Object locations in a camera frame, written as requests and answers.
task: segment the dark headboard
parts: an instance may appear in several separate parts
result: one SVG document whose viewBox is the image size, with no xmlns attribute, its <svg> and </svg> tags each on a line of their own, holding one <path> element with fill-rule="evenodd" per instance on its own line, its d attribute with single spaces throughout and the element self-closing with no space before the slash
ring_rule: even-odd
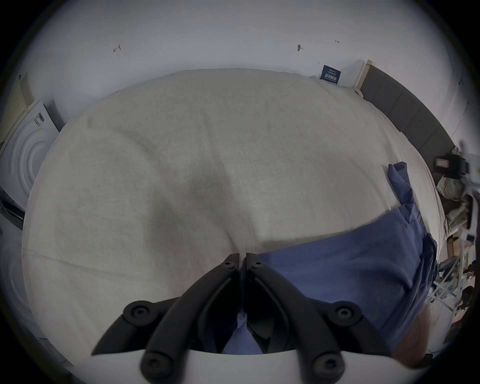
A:
<svg viewBox="0 0 480 384">
<path fill-rule="evenodd" d="M 441 175 L 433 171 L 435 157 L 451 152 L 455 146 L 448 133 L 420 100 L 375 66 L 367 64 L 361 81 L 358 85 L 363 98 L 382 111 L 408 138 L 425 160 L 436 185 Z M 446 213 L 451 209 L 449 202 L 442 198 Z"/>
</svg>

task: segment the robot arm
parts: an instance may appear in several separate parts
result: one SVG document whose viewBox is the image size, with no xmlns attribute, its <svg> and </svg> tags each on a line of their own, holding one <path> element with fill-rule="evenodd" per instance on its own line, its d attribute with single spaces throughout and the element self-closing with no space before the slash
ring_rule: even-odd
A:
<svg viewBox="0 0 480 384">
<path fill-rule="evenodd" d="M 240 257 L 233 254 L 179 298 L 127 305 L 74 373 L 92 380 L 87 371 L 97 372 L 103 378 L 97 382 L 110 375 L 108 381 L 117 383 L 121 377 L 129 383 L 215 383 L 219 377 L 222 382 L 250 377 L 247 382 L 265 383 L 275 377 L 272 382 L 335 383 L 345 372 L 354 375 L 354 367 L 381 363 L 407 372 L 406 377 L 420 374 L 390 358 L 355 304 L 306 298 L 251 253 L 244 268 L 242 278 Z M 243 310 L 263 355 L 221 354 Z M 260 380 L 262 374 L 268 379 Z M 365 374 L 371 382 L 372 372 Z"/>
</svg>

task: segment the linen bed cover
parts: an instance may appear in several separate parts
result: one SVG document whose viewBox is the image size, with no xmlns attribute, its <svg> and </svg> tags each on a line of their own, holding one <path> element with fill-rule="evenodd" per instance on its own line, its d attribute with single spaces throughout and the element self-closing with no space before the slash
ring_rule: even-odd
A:
<svg viewBox="0 0 480 384">
<path fill-rule="evenodd" d="M 225 69 L 120 90 L 67 123 L 33 185 L 23 233 L 32 312 L 75 365 L 127 304 L 179 296 L 230 253 L 320 240 L 398 208 L 386 171 L 400 161 L 442 244 L 426 164 L 351 89 Z"/>
</svg>

